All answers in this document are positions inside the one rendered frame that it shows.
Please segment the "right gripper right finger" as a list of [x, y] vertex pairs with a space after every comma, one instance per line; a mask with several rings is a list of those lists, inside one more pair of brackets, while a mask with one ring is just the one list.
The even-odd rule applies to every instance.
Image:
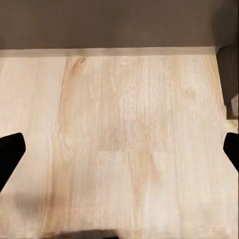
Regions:
[[239, 134], [228, 132], [223, 149], [236, 170], [239, 172]]

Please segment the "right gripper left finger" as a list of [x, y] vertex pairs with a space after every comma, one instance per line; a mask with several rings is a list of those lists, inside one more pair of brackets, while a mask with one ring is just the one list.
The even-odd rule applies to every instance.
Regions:
[[21, 132], [0, 138], [0, 192], [26, 151]]

